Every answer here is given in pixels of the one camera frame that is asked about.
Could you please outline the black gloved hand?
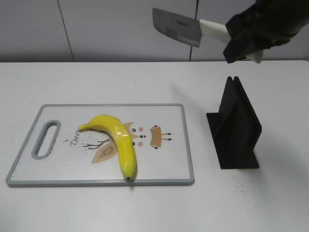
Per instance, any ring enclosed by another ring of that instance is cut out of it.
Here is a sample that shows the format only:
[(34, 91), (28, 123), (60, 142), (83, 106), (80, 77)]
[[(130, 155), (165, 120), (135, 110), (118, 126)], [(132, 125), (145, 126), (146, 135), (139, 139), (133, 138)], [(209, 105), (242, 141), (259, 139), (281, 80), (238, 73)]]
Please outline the black gloved hand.
[(254, 52), (287, 44), (308, 23), (307, 0), (257, 0), (226, 23), (230, 41), (223, 55), (233, 63)]

